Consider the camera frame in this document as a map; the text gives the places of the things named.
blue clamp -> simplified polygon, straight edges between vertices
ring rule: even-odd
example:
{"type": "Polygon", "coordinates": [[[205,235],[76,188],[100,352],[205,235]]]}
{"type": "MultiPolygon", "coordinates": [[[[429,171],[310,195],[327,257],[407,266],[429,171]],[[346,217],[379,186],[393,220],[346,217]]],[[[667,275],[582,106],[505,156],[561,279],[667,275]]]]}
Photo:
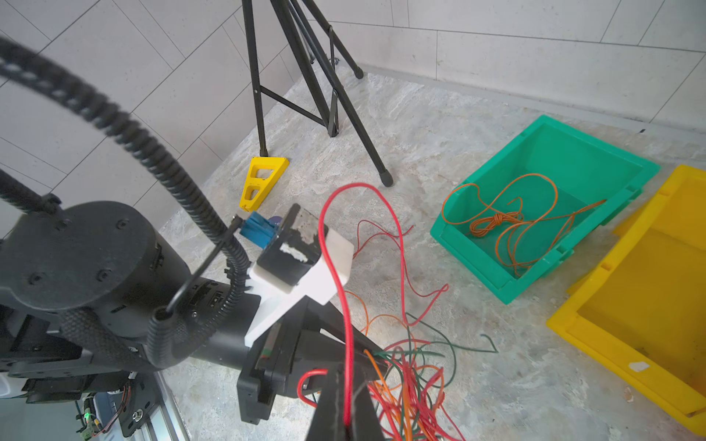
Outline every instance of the blue clamp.
{"type": "Polygon", "coordinates": [[[260,248],[265,248],[276,232],[277,225],[260,216],[257,211],[253,211],[240,228],[241,236],[260,248]]]}

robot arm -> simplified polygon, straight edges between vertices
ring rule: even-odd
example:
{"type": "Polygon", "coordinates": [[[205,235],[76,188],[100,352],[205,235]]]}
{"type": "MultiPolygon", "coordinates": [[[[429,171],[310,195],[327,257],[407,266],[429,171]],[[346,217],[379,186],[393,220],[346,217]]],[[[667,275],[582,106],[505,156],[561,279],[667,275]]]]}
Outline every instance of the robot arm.
{"type": "MultiPolygon", "coordinates": [[[[191,274],[132,207],[100,201],[63,210],[55,195],[42,197],[0,170],[0,197],[25,213],[0,248],[0,371],[28,379],[28,402],[116,390],[131,373],[154,372],[189,356],[241,370],[237,388],[248,423],[268,419],[277,394],[297,397],[299,379],[314,368],[330,374],[311,378],[306,393],[326,383],[330,391],[324,394],[338,399],[335,373],[345,348],[320,331],[343,340],[343,321],[329,303],[335,286],[321,259],[316,217],[294,204],[278,227],[256,213],[226,227],[168,151],[81,79],[2,38],[0,75],[112,136],[215,244],[191,274]],[[237,229],[264,247],[252,266],[234,236],[237,229]],[[219,252],[227,257],[230,284],[201,277],[219,252]]],[[[347,281],[353,245],[332,229],[325,241],[347,281]]],[[[366,383],[375,372],[362,351],[381,349],[358,331],[355,349],[356,381],[365,391],[360,397],[371,405],[366,383]]],[[[385,368],[382,360],[378,364],[385,368]]],[[[338,417],[329,410],[317,410],[315,421],[331,425],[329,418],[338,417]]],[[[375,413],[359,415],[366,417],[365,439],[382,439],[375,413]]],[[[326,439],[355,438],[346,430],[339,435],[326,439]]]]}

screw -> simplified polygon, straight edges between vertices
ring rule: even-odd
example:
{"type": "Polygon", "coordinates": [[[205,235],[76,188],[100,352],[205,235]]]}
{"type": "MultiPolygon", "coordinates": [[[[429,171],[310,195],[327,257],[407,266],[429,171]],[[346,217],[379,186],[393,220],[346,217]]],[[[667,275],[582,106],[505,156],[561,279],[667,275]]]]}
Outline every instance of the screw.
{"type": "Polygon", "coordinates": [[[43,272],[35,272],[30,276],[30,285],[39,284],[47,275],[43,272]]]}
{"type": "Polygon", "coordinates": [[[68,225],[71,223],[69,219],[62,219],[58,221],[54,226],[56,227],[57,230],[62,231],[68,227],[68,225]]]}
{"type": "Polygon", "coordinates": [[[95,278],[99,282],[103,282],[105,279],[108,278],[108,275],[110,274],[110,270],[100,270],[98,274],[95,275],[95,278]]]}

green wire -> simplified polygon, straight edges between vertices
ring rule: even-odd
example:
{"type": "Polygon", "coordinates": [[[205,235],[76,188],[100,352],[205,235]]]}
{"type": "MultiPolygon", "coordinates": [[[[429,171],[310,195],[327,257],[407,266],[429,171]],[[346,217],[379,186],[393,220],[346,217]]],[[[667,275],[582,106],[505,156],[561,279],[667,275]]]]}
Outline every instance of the green wire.
{"type": "Polygon", "coordinates": [[[382,356],[382,355],[396,355],[396,354],[403,354],[403,355],[426,354],[426,355],[433,355],[433,356],[437,356],[437,357],[446,358],[446,356],[444,354],[442,354],[441,352],[422,351],[421,349],[412,349],[411,351],[382,351],[382,352],[376,352],[373,355],[374,356],[382,356]]]}
{"type": "MultiPolygon", "coordinates": [[[[407,315],[410,316],[412,319],[417,320],[417,318],[414,317],[412,314],[407,313],[407,315]]],[[[402,356],[409,356],[409,364],[412,364],[412,362],[413,362],[413,356],[416,356],[417,354],[419,354],[419,355],[421,356],[422,365],[426,365],[426,357],[425,357],[426,355],[430,355],[430,356],[441,356],[441,357],[445,357],[445,356],[444,356],[443,354],[439,353],[439,352],[423,351],[422,349],[423,349],[425,346],[429,346],[429,345],[431,345],[431,344],[446,344],[446,345],[448,345],[449,349],[451,350],[451,354],[453,355],[453,370],[452,370],[452,372],[451,372],[451,378],[449,378],[449,380],[444,384],[444,387],[448,387],[448,386],[451,385],[451,383],[453,382],[453,380],[454,380],[455,377],[456,377],[456,370],[457,370],[457,366],[458,366],[458,359],[456,358],[456,351],[454,350],[454,348],[460,349],[460,350],[462,350],[462,351],[484,352],[484,353],[490,353],[490,354],[498,354],[498,353],[499,353],[498,349],[497,349],[496,346],[495,346],[495,343],[493,343],[493,339],[491,339],[490,336],[488,336],[488,335],[486,335],[486,334],[480,334],[480,335],[481,335],[481,337],[485,337],[485,338],[488,339],[488,341],[490,342],[490,345],[493,347],[492,349],[470,348],[470,347],[468,347],[468,346],[463,346],[463,345],[460,345],[460,344],[451,343],[451,341],[449,340],[449,338],[446,337],[446,335],[445,335],[442,331],[437,330],[435,327],[433,327],[433,326],[431,326],[431,325],[425,323],[425,322],[422,321],[422,320],[420,320],[419,322],[420,322],[421,324],[423,324],[424,326],[428,327],[430,330],[432,330],[432,331],[436,332],[437,334],[441,335],[441,337],[442,337],[445,341],[444,341],[444,342],[440,342],[440,341],[437,341],[437,342],[430,342],[430,343],[428,343],[428,344],[422,344],[422,345],[421,345],[419,348],[417,348],[417,349],[412,349],[412,335],[411,335],[411,333],[409,332],[409,326],[406,326],[406,329],[407,329],[407,343],[408,343],[408,347],[409,347],[409,350],[408,350],[408,351],[382,351],[382,352],[377,352],[377,353],[374,354],[375,356],[380,356],[381,358],[384,358],[385,360],[389,361],[390,364],[391,364],[392,366],[394,366],[395,369],[397,369],[397,372],[400,374],[400,379],[401,379],[403,382],[404,382],[404,378],[405,378],[405,377],[404,377],[404,375],[403,375],[403,373],[402,373],[402,370],[401,370],[395,363],[392,363],[392,360],[394,359],[394,355],[396,355],[396,354],[400,354],[400,355],[402,355],[402,356]]],[[[426,401],[426,400],[425,400],[425,398],[421,395],[422,388],[421,388],[421,385],[419,384],[419,382],[421,381],[421,382],[424,382],[424,383],[429,383],[429,381],[426,380],[426,379],[422,376],[422,375],[424,374],[424,371],[425,371],[425,370],[426,370],[426,368],[425,368],[425,369],[422,369],[420,373],[417,372],[416,370],[414,370],[414,374],[415,374],[415,376],[417,377],[417,386],[416,386],[416,389],[417,389],[417,399],[420,400],[420,401],[426,401]]],[[[387,380],[387,378],[388,378],[390,372],[392,372],[392,369],[388,369],[388,372],[385,373],[385,377],[384,377],[385,380],[387,380]]],[[[441,388],[441,386],[436,386],[436,385],[431,385],[431,386],[432,386],[432,387],[435,387],[436,389],[441,388]]],[[[405,414],[405,404],[404,404],[404,401],[402,401],[402,415],[404,415],[404,414],[405,414]]],[[[417,433],[417,432],[419,431],[419,417],[420,417],[420,413],[419,413],[419,411],[417,411],[417,414],[416,414],[416,416],[414,417],[414,420],[412,421],[412,439],[413,439],[413,440],[420,440],[420,439],[423,439],[423,438],[426,437],[424,434],[417,434],[417,435],[415,435],[415,433],[417,433]]],[[[405,425],[404,425],[403,421],[404,421],[404,418],[401,418],[401,419],[400,419],[400,435],[404,435],[404,432],[405,432],[405,425]]]]}

tripod leg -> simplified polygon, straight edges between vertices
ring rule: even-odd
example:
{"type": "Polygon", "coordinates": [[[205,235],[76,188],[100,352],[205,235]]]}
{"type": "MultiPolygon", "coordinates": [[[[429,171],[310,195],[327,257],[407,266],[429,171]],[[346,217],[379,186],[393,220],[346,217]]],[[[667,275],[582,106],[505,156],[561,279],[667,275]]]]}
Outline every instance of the tripod leg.
{"type": "MultiPolygon", "coordinates": [[[[313,15],[316,21],[318,21],[318,24],[323,28],[323,31],[328,34],[329,29],[331,29],[331,24],[326,21],[326,17],[323,16],[321,10],[313,2],[313,0],[301,0],[301,2],[304,3],[306,8],[311,12],[311,15],[313,15]]],[[[336,34],[333,35],[333,44],[336,45],[336,49],[338,49],[341,55],[343,55],[343,59],[348,63],[348,66],[351,66],[351,69],[353,69],[355,78],[358,78],[359,80],[363,78],[363,69],[358,66],[351,54],[348,53],[346,47],[343,45],[343,43],[341,43],[341,40],[338,39],[338,36],[336,34]]]]}
{"type": "Polygon", "coordinates": [[[297,35],[299,36],[299,39],[304,43],[304,48],[306,49],[306,55],[309,58],[309,64],[313,64],[316,59],[313,57],[313,53],[311,52],[311,48],[309,45],[306,43],[306,40],[304,37],[301,36],[301,32],[299,31],[299,28],[294,26],[297,29],[297,35]]]}
{"type": "Polygon", "coordinates": [[[343,110],[345,110],[346,114],[348,114],[348,118],[350,119],[351,124],[355,128],[355,131],[358,133],[360,141],[363,142],[365,150],[368,151],[370,159],[373,160],[373,164],[375,164],[375,168],[377,168],[378,173],[380,174],[380,180],[383,182],[383,185],[385,187],[391,187],[393,184],[392,175],[385,168],[383,160],[380,159],[380,155],[378,155],[378,151],[375,150],[373,141],[370,139],[370,136],[368,135],[368,132],[366,132],[365,127],[363,127],[363,121],[360,120],[360,116],[358,116],[358,113],[355,111],[355,106],[353,105],[350,98],[348,97],[348,94],[343,88],[343,84],[341,84],[341,81],[338,79],[338,76],[336,75],[333,66],[329,62],[326,53],[321,47],[321,43],[319,43],[319,41],[314,36],[313,29],[311,29],[309,22],[306,20],[304,12],[299,7],[297,0],[290,0],[289,8],[292,12],[292,17],[295,19],[297,25],[299,26],[299,30],[301,31],[304,38],[306,38],[306,41],[309,43],[309,46],[313,51],[314,56],[318,60],[318,63],[321,65],[324,74],[326,74],[326,78],[338,94],[338,100],[341,103],[341,107],[343,107],[343,110]]]}
{"type": "Polygon", "coordinates": [[[248,42],[248,60],[250,63],[250,77],[255,99],[255,118],[258,122],[258,137],[260,138],[260,156],[267,157],[267,143],[265,141],[265,120],[263,119],[263,99],[260,92],[260,72],[258,71],[258,50],[255,44],[255,22],[253,19],[252,0],[243,1],[243,20],[245,20],[245,38],[248,42]]]}
{"type": "Polygon", "coordinates": [[[309,63],[306,51],[304,50],[304,45],[299,39],[299,34],[295,28],[292,16],[289,14],[287,8],[285,8],[285,1],[287,0],[270,0],[272,3],[272,8],[275,9],[275,14],[277,14],[277,19],[280,21],[280,25],[282,26],[282,30],[285,32],[285,37],[289,42],[289,47],[292,49],[292,53],[294,54],[294,58],[297,60],[297,64],[299,64],[299,70],[304,76],[306,85],[309,87],[311,97],[316,104],[318,113],[321,115],[321,119],[328,124],[328,117],[330,113],[328,110],[328,105],[326,104],[326,98],[323,97],[321,86],[316,80],[316,74],[313,72],[311,64],[309,63]]]}
{"type": "MultiPolygon", "coordinates": [[[[336,72],[336,59],[335,53],[333,51],[333,29],[329,29],[328,41],[331,45],[331,66],[333,66],[333,71],[336,72]]],[[[333,138],[338,134],[338,94],[336,89],[331,91],[331,117],[328,119],[328,135],[333,138]]]]}

